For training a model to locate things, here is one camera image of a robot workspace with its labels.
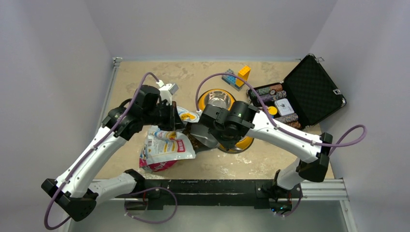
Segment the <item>red label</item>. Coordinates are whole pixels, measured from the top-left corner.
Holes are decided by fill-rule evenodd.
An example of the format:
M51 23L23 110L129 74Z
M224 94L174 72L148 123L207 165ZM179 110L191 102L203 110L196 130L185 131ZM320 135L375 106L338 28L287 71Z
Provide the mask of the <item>red label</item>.
M176 143L178 144L178 152L185 152L184 142L178 139Z

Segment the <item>case latch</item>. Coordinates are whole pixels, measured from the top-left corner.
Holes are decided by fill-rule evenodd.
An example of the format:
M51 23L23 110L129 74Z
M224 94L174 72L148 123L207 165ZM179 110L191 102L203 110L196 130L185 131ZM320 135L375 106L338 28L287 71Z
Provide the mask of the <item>case latch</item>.
M336 94L336 95L340 95L340 94L342 94L342 92L340 91L340 89L333 89L333 92Z

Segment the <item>yellow lid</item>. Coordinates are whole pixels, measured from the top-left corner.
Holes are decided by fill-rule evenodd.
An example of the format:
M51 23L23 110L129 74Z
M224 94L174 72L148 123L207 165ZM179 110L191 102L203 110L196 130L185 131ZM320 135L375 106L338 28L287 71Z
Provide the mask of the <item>yellow lid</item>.
M269 106L268 112L270 113L270 115L276 115L278 113L278 110L274 106Z

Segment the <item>white connector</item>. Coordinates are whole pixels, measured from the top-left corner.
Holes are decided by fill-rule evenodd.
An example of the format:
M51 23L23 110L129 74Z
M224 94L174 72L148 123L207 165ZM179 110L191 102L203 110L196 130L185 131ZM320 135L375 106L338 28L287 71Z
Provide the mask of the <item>white connector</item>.
M159 81L157 82L157 85L161 88L161 87L164 86L165 84L164 84L164 82L163 82L162 80L159 80Z

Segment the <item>snack bag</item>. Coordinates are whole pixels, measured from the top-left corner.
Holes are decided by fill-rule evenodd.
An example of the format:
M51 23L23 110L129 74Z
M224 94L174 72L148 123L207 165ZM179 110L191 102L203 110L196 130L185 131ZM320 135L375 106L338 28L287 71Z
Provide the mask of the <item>snack bag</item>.
M177 107L177 110L184 123L199 121L197 114L182 107ZM171 167L177 160L194 158L191 141L182 131L163 131L158 126L152 126L140 154L139 166L146 171L159 172Z

